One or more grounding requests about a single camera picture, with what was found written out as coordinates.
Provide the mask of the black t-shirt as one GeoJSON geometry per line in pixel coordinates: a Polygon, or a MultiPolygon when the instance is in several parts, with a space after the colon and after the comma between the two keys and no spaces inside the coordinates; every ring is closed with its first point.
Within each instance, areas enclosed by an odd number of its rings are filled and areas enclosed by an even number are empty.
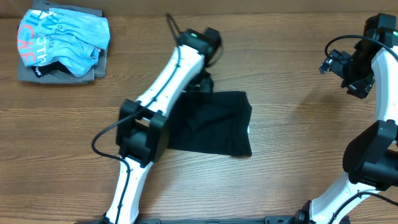
{"type": "Polygon", "coordinates": [[[245,91],[186,92],[169,114],[169,149],[252,155],[249,122],[252,107],[245,91]]]}

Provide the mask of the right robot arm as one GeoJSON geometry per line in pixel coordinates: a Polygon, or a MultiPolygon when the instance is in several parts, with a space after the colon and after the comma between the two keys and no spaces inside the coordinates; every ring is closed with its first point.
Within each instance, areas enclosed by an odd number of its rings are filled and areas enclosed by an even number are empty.
{"type": "Polygon", "coordinates": [[[376,88],[374,123],[354,138],[343,155],[343,172],[319,197],[309,200],[286,223],[349,223],[349,212],[369,197],[397,202],[380,193],[397,186],[397,25],[396,17],[368,18],[355,51],[325,50],[319,70],[333,72],[349,95],[363,99],[376,88]]]}

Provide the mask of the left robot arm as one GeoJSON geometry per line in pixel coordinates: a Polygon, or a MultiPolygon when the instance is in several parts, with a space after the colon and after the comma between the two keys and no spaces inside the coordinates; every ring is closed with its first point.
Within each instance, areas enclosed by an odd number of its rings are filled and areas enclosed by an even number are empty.
{"type": "Polygon", "coordinates": [[[116,144],[120,170],[112,204],[100,223],[134,223],[147,175],[169,141],[169,114],[188,84],[201,75],[221,46],[220,33],[208,27],[187,29],[153,84],[119,110],[116,144]]]}

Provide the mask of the light blue printed t-shirt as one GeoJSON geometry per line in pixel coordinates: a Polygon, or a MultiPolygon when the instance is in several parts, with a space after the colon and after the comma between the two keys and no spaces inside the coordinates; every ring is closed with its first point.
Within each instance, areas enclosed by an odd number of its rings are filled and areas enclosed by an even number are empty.
{"type": "Polygon", "coordinates": [[[19,24],[17,49],[26,67],[64,65],[76,77],[98,64],[110,41],[108,20],[84,12],[29,9],[19,24]]]}

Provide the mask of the black garment with white print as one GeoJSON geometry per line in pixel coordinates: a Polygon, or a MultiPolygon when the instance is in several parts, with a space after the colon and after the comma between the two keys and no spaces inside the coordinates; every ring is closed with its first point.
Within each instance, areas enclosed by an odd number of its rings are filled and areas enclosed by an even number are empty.
{"type": "Polygon", "coordinates": [[[41,78],[42,76],[47,75],[53,71],[59,71],[59,72],[71,74],[71,71],[69,71],[69,69],[59,61],[50,63],[48,65],[39,66],[39,67],[31,66],[31,69],[35,73],[35,76],[38,78],[41,78]]]}

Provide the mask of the grey folded garment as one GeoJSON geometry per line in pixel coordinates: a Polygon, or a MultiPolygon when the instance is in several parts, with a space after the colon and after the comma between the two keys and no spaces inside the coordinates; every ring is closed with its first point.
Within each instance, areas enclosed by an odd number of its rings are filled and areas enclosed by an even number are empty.
{"type": "MultiPolygon", "coordinates": [[[[98,17],[104,16],[103,11],[99,9],[92,9],[87,7],[73,6],[73,5],[63,5],[45,0],[32,1],[32,9],[46,11],[51,7],[84,12],[87,14],[96,15],[98,17]]],[[[72,74],[68,74],[60,70],[52,70],[40,77],[37,77],[35,74],[35,69],[34,68],[31,69],[30,67],[25,67],[22,59],[19,58],[17,77],[18,80],[23,82],[33,82],[41,84],[71,84],[71,83],[87,84],[90,81],[93,81],[95,78],[104,78],[106,76],[107,56],[108,56],[108,49],[101,50],[99,53],[98,63],[95,66],[93,66],[84,77],[74,77],[72,74]]]]}

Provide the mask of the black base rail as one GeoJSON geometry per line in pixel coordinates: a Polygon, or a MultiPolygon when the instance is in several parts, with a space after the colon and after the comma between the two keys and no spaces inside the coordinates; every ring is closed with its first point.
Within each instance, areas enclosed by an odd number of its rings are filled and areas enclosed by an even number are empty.
{"type": "Polygon", "coordinates": [[[134,224],[291,224],[294,216],[266,216],[264,218],[209,219],[209,220],[160,220],[138,219],[134,224]]]}

